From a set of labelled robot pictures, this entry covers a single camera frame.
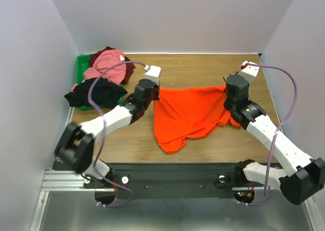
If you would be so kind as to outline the orange t shirt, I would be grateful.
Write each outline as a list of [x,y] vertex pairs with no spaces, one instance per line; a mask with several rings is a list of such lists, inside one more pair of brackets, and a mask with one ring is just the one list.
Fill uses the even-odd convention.
[[224,108],[225,86],[159,90],[154,102],[154,136],[163,152],[175,154],[187,139],[207,137],[228,124],[240,128]]

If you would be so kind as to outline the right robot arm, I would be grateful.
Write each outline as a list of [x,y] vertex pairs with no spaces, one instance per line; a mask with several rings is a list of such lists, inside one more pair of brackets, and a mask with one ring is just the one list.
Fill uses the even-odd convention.
[[258,182],[265,190],[280,191],[292,204],[299,205],[324,188],[324,160],[314,159],[299,149],[277,129],[265,110],[248,98],[249,82],[240,74],[225,80],[225,108],[232,118],[258,139],[275,157],[281,169],[262,165],[254,160],[240,163],[234,172],[239,185]]

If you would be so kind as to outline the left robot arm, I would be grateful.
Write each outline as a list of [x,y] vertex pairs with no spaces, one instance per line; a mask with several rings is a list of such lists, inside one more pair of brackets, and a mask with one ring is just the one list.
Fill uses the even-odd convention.
[[152,101],[159,99],[160,79],[141,79],[135,87],[134,93],[114,109],[100,116],[80,124],[69,123],[64,129],[59,142],[54,150],[56,157],[77,174],[86,174],[95,177],[101,187],[112,184],[113,175],[106,163],[93,157],[94,146],[115,130],[128,126],[139,120],[148,109]]

